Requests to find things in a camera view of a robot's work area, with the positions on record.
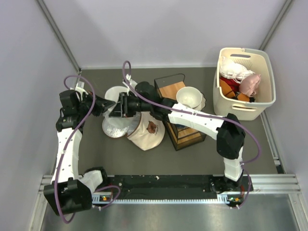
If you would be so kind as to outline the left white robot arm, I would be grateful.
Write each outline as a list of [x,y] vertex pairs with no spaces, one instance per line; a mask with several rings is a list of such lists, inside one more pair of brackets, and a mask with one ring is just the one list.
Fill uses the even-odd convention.
[[115,105],[114,101],[96,96],[77,87],[59,94],[62,108],[56,122],[58,153],[51,183],[43,194],[56,215],[88,210],[95,190],[104,191],[109,179],[103,167],[93,167],[82,175],[78,173],[79,146],[83,135],[85,116],[101,116]]

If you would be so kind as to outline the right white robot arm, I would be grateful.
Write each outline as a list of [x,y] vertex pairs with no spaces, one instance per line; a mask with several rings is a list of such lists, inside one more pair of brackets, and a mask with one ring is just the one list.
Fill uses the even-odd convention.
[[214,139],[217,153],[224,160],[224,177],[211,183],[217,193],[237,190],[242,185],[241,167],[245,131],[237,117],[213,116],[191,109],[177,101],[159,95],[148,82],[138,83],[134,90],[121,92],[112,109],[111,117],[133,117],[138,112],[148,112],[159,121],[193,128]]

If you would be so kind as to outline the white mesh laundry bag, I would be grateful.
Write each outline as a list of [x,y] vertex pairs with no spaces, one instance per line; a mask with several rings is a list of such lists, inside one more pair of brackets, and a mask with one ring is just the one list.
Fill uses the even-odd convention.
[[[104,98],[110,101],[118,102],[120,93],[127,93],[124,86],[114,86],[108,89]],[[141,114],[137,112],[133,117],[124,117],[120,112],[113,112],[116,106],[112,106],[104,113],[102,123],[103,132],[110,138],[121,138],[130,135],[139,125]]]

